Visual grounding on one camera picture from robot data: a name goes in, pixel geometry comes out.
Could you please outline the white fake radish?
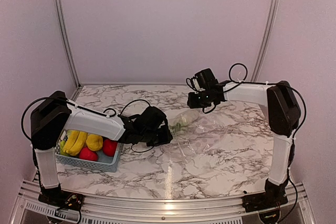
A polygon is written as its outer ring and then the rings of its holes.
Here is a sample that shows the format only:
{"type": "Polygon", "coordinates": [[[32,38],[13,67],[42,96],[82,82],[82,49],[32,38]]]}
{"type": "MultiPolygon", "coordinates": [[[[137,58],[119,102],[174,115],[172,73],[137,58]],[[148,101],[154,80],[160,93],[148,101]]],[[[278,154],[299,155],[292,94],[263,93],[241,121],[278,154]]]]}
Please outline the white fake radish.
{"type": "Polygon", "coordinates": [[[198,110],[186,110],[175,117],[174,125],[178,125],[180,127],[186,127],[192,124],[198,118],[199,118],[198,110]]]}

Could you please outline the red fake apple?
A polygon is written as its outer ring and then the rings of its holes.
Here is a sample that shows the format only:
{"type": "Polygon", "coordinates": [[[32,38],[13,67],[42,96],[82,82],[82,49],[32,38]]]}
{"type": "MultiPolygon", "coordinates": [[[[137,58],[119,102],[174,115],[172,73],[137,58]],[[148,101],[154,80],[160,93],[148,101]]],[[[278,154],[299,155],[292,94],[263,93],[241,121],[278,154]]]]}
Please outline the red fake apple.
{"type": "Polygon", "coordinates": [[[98,154],[95,151],[90,150],[88,147],[84,147],[80,153],[79,158],[87,161],[98,161],[98,154]]]}
{"type": "Polygon", "coordinates": [[[107,138],[103,141],[102,150],[106,156],[113,157],[115,155],[117,147],[118,147],[117,141],[112,141],[107,138]]]}

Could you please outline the clear zip top bag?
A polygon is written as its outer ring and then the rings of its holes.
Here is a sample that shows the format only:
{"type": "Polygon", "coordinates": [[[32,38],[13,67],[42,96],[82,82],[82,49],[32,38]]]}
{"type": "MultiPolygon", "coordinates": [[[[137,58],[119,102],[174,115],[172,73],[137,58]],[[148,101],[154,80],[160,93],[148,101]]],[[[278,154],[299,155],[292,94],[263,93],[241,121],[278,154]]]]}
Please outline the clear zip top bag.
{"type": "MultiPolygon", "coordinates": [[[[228,126],[221,122],[218,116],[204,114],[199,109],[187,110],[198,110],[200,115],[196,121],[186,126],[183,132],[173,135],[184,163],[189,163],[197,155],[210,150],[228,131],[228,126]]],[[[174,125],[175,117],[169,119],[169,126],[174,125]]]]}

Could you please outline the yellow fake bell pepper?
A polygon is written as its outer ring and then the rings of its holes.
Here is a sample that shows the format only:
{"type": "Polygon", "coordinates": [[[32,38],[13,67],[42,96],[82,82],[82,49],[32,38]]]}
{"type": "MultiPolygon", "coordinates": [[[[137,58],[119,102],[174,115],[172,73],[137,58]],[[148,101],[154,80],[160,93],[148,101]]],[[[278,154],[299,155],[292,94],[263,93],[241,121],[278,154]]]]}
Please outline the yellow fake bell pepper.
{"type": "Polygon", "coordinates": [[[86,139],[86,146],[91,151],[99,151],[103,147],[103,137],[100,135],[90,134],[86,139]]]}

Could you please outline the yellow fake banana bunch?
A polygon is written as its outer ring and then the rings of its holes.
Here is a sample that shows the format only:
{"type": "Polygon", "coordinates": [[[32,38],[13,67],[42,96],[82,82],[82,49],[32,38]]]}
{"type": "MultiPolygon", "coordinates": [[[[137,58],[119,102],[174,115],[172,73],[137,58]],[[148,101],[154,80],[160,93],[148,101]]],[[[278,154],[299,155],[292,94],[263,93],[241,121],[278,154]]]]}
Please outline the yellow fake banana bunch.
{"type": "Polygon", "coordinates": [[[88,133],[86,132],[72,130],[66,140],[64,151],[70,156],[78,155],[84,147],[87,137],[88,133]]]}

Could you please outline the green fake pear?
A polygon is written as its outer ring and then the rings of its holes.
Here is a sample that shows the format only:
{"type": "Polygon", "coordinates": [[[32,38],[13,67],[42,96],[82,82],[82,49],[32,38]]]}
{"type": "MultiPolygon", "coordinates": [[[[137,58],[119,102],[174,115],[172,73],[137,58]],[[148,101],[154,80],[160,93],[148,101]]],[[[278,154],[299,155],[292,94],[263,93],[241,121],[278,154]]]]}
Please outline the green fake pear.
{"type": "Polygon", "coordinates": [[[64,151],[66,141],[62,140],[60,141],[60,155],[67,156],[68,154],[64,151]]]}

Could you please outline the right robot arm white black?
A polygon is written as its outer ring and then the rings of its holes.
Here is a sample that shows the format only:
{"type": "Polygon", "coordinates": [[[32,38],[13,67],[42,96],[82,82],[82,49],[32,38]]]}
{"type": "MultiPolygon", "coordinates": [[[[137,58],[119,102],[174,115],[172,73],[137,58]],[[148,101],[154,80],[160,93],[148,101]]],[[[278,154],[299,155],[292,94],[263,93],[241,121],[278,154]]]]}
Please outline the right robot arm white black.
{"type": "Polygon", "coordinates": [[[277,83],[228,80],[219,82],[210,68],[186,78],[192,89],[187,105],[191,109],[209,108],[213,111],[220,103],[228,101],[247,102],[265,109],[274,139],[273,156],[265,192],[260,195],[260,203],[271,207],[281,196],[290,179],[289,170],[295,155],[295,139],[302,127],[307,108],[300,107],[298,99],[302,95],[287,81],[277,83]]]}

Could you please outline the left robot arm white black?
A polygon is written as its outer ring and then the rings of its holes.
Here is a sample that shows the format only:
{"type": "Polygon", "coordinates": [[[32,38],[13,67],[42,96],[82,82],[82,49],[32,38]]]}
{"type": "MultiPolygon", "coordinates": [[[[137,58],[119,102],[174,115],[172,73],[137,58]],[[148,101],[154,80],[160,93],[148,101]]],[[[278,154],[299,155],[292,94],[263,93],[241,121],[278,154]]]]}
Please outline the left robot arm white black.
{"type": "Polygon", "coordinates": [[[66,202],[66,193],[59,183],[55,147],[65,130],[77,130],[106,137],[122,144],[145,143],[156,147],[170,143],[166,114],[155,106],[147,106],[141,114],[125,116],[122,113],[103,113],[66,98],[62,91],[33,101],[37,105],[30,114],[30,134],[37,165],[41,192],[54,205],[66,202]]]}

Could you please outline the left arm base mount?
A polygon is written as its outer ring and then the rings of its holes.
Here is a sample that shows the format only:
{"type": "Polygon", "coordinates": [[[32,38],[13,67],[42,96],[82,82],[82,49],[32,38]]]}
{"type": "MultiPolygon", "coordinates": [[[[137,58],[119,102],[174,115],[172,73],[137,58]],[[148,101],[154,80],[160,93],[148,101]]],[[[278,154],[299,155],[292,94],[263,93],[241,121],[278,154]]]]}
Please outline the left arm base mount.
{"type": "Polygon", "coordinates": [[[38,200],[57,207],[57,210],[70,209],[80,211],[83,203],[83,195],[64,191],[61,189],[60,184],[55,188],[46,189],[42,183],[40,183],[38,200]]]}

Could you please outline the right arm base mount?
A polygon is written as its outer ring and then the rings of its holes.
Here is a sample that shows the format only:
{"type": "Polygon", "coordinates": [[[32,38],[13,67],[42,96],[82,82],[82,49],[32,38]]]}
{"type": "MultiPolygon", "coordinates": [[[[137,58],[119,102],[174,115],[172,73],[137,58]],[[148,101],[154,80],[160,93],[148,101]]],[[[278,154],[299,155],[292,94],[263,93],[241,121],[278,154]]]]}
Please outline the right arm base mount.
{"type": "Polygon", "coordinates": [[[291,182],[289,178],[287,178],[282,184],[275,185],[267,179],[265,182],[264,192],[245,195],[242,198],[243,208],[246,212],[253,212],[280,207],[281,205],[287,204],[288,198],[286,196],[285,189],[288,182],[291,182]]]}

